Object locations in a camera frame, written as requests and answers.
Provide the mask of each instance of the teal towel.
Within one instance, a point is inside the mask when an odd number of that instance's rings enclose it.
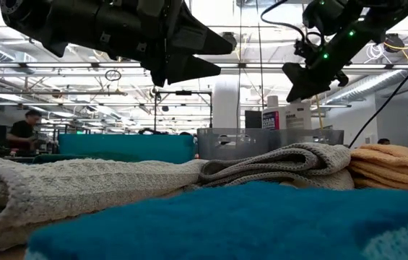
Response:
[[[35,259],[408,260],[408,191],[204,188],[45,227]]]

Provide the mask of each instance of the textured fabric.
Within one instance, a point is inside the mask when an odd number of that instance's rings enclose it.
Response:
[[[371,144],[352,151],[348,167],[357,187],[408,190],[408,148]]]
[[[265,155],[243,160],[213,160],[199,175],[204,187],[233,186],[248,181],[294,181],[299,186],[353,189],[350,150],[342,145],[292,144]]]
[[[195,183],[204,163],[85,159],[22,165],[0,159],[0,232],[28,234],[28,225],[169,194]],[[1,249],[25,243],[25,237],[16,235]]]
[[[405,260],[408,191],[203,188],[44,227],[26,254],[40,259]]]

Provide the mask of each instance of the light gray waffle knit fabric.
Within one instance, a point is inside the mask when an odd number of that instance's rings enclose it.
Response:
[[[292,144],[264,155],[243,160],[213,160],[202,168],[199,185],[232,186],[248,181],[297,181],[328,189],[353,189],[345,167],[350,150],[342,145]]]
[[[0,242],[0,250],[25,243],[44,223],[162,196],[195,183],[205,162],[84,159],[23,165],[0,159],[0,234],[19,234]]]

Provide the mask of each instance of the person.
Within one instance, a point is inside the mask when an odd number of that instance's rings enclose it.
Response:
[[[29,110],[25,114],[25,120],[13,124],[6,139],[9,141],[9,148],[19,150],[35,149],[33,127],[41,119],[42,114],[36,110]]]
[[[390,144],[390,140],[388,140],[387,138],[382,138],[382,139],[378,140],[377,143],[387,145],[387,144]]]

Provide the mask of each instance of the label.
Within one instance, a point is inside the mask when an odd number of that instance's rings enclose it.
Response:
[[[263,114],[263,129],[279,130],[279,112],[268,112]]]

